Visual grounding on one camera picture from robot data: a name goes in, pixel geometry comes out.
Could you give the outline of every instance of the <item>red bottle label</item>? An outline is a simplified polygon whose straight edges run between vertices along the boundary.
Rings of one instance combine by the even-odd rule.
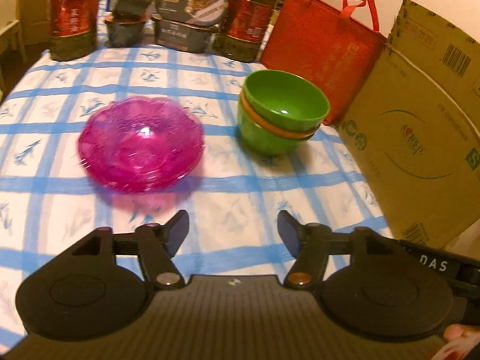
[[[99,0],[50,0],[51,36],[71,36],[95,29]]]
[[[223,32],[232,38],[261,43],[272,11],[271,6],[250,0],[229,0]]]

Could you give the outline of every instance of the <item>finger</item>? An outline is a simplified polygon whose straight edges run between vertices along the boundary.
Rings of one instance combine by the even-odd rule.
[[[462,337],[462,335],[466,332],[474,332],[480,331],[480,327],[478,326],[466,326],[466,325],[450,325],[445,329],[443,333],[443,337],[447,341],[453,341],[457,338]]]

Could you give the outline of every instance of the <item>metal screw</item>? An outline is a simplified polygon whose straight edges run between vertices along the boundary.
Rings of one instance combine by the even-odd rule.
[[[235,278],[235,279],[230,280],[229,284],[232,287],[236,287],[236,286],[239,286],[240,284],[242,284],[242,282],[240,280],[238,280],[237,278]]]
[[[288,280],[295,286],[303,286],[311,281],[311,276],[305,272],[295,272],[289,274]]]
[[[155,280],[159,284],[171,286],[172,284],[176,284],[180,281],[180,276],[173,272],[164,272],[159,274]]]

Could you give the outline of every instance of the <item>ridged black surface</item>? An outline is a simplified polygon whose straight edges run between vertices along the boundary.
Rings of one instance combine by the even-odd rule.
[[[358,337],[276,276],[194,276],[183,289],[158,292],[121,331],[84,342],[32,334],[5,359],[425,360],[442,344],[435,336],[394,344]]]

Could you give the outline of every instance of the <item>table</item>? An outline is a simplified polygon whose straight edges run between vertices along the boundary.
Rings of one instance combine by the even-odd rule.
[[[280,210],[335,231],[368,226],[389,236],[385,219],[355,161],[333,128],[322,127],[290,156],[262,157],[236,138],[237,96],[263,66],[147,44],[99,49],[58,63],[45,52],[0,108],[0,345],[25,334],[15,306],[21,281],[99,226],[133,231],[165,223],[179,209],[190,232],[174,262],[182,274],[277,274],[292,257],[276,230]],[[150,195],[97,194],[76,154],[76,140],[98,109],[127,95],[168,96],[205,128],[205,154],[188,177]],[[327,274],[348,264],[331,259]],[[118,264],[140,274],[136,260]]]

